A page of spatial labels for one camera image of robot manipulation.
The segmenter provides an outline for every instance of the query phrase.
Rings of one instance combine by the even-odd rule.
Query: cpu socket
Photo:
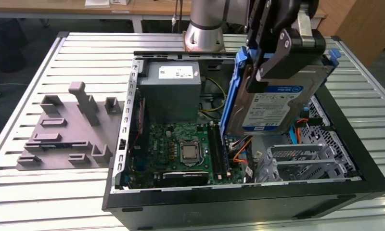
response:
[[[180,140],[180,161],[187,166],[195,166],[200,162],[201,149],[199,140]]]

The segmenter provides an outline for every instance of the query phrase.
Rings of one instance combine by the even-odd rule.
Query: motherboard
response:
[[[165,177],[180,177],[181,174],[205,176],[207,185],[241,183],[240,168],[228,169],[228,177],[213,173],[217,158],[211,153],[208,124],[152,124],[149,127],[148,157],[145,171],[135,173],[136,188],[157,188]]]

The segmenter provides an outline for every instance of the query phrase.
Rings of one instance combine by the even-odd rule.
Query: hard drive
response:
[[[331,65],[309,65],[289,79],[265,79],[264,93],[248,93],[249,77],[241,78],[227,135],[283,134],[332,69]]]

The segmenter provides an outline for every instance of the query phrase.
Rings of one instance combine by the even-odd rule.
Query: ram slot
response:
[[[208,141],[211,146],[211,162],[215,179],[221,180],[227,175],[225,159],[223,152],[223,142],[220,137],[220,127],[216,124],[208,124]]]

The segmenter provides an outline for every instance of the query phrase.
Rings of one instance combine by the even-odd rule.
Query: power supply label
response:
[[[292,101],[303,92],[303,86],[268,86],[264,93],[256,93],[243,123],[248,131],[269,131],[281,124]]]
[[[159,78],[193,78],[192,66],[161,66]]]

